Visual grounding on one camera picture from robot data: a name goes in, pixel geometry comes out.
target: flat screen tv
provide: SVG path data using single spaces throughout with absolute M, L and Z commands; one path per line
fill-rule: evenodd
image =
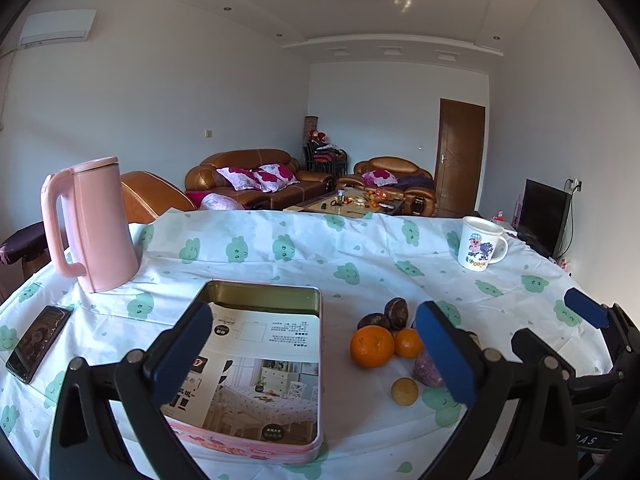
M 570 194 L 527 179 L 518 237 L 543 256 L 557 258 L 570 205 Z

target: black circle label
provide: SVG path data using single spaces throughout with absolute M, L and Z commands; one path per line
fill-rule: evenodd
M 284 428 L 279 424 L 267 424 L 262 428 L 262 438 L 267 442 L 277 442 L 284 438 Z
M 218 325 L 213 329 L 215 335 L 227 335 L 229 333 L 229 327 L 226 325 Z

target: white tablecloth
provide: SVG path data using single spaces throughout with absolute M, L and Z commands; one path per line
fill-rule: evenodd
M 231 390 L 238 396 L 238 409 L 257 418 L 261 422 L 275 424 L 291 424 L 292 422 L 305 422 L 318 419 L 318 403 L 305 399 L 286 399 L 285 397 L 270 396 L 266 393 L 257 393 L 250 386 L 224 386 L 222 397 L 226 391 Z M 268 397 L 269 402 L 259 399 Z
M 396 405 L 389 389 L 411 373 L 411 360 L 393 358 L 375 370 L 351 361 L 349 341 L 358 320 L 380 312 L 389 299 L 404 297 L 412 315 L 419 303 L 433 299 L 460 328 L 476 332 L 483 347 L 497 348 L 509 359 L 514 359 L 511 335 L 530 327 L 578 374 L 610 367 L 600 332 L 568 317 L 562 298 L 574 280 L 514 239 L 500 263 L 480 273 L 465 270 L 455 256 L 461 227 L 453 219 L 275 211 L 168 212 L 152 225 L 132 225 L 144 252 L 131 282 L 87 294 L 77 280 L 47 266 L 0 306 L 2 361 L 46 304 L 74 310 L 30 385 L 0 365 L 2 429 L 25 464 L 47 479 L 57 396 L 75 355 L 101 364 L 119 361 L 131 348 L 148 348 L 212 278 L 314 285 L 324 297 L 321 413 L 328 452 L 296 468 L 248 462 L 188 443 L 187 450 L 212 478 L 315 480 L 322 474 L 340 479 L 357 472 L 388 480 L 399 471 L 414 480 L 450 437 L 463 408 L 444 413 L 439 406 L 449 405 L 448 392 L 423 386 L 414 405 Z M 149 474 L 122 408 L 113 405 L 127 447 Z M 495 432 L 478 474 L 492 463 L 505 432 L 506 427 Z

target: wall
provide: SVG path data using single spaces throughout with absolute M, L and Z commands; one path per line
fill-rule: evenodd
M 596 0 L 539 0 L 492 78 L 481 213 L 511 216 L 526 178 L 575 195 L 574 277 L 640 320 L 640 70 Z
M 311 65 L 308 113 L 318 116 L 319 129 L 347 151 L 350 167 L 373 156 L 395 155 L 434 173 L 441 98 L 487 107 L 489 79 L 468 70 L 398 61 Z
M 91 158 L 116 155 L 121 172 L 152 171 L 182 187 L 188 169 L 216 152 L 302 155 L 306 61 L 173 0 L 34 0 L 4 47 L 27 15 L 73 8 L 98 9 L 88 42 L 15 57 L 0 132 L 0 240 L 42 218 L 48 173 Z

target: coffee table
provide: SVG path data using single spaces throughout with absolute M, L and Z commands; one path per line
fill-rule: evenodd
M 344 190 L 346 196 L 349 197 L 364 197 L 364 191 L 361 189 L 347 188 Z M 371 207 L 369 204 L 365 206 L 356 205 L 355 203 L 331 205 L 332 202 L 337 202 L 337 191 L 326 193 L 321 196 L 316 196 L 311 200 L 306 200 L 295 206 L 287 207 L 284 211 L 300 211 L 305 213 L 325 213 L 332 215 L 347 216 L 349 218 L 362 218 L 367 213 L 382 213 L 386 215 L 397 215 L 402 211 L 402 205 L 404 200 L 390 200 L 384 201 L 385 204 L 392 206 L 386 207 Z

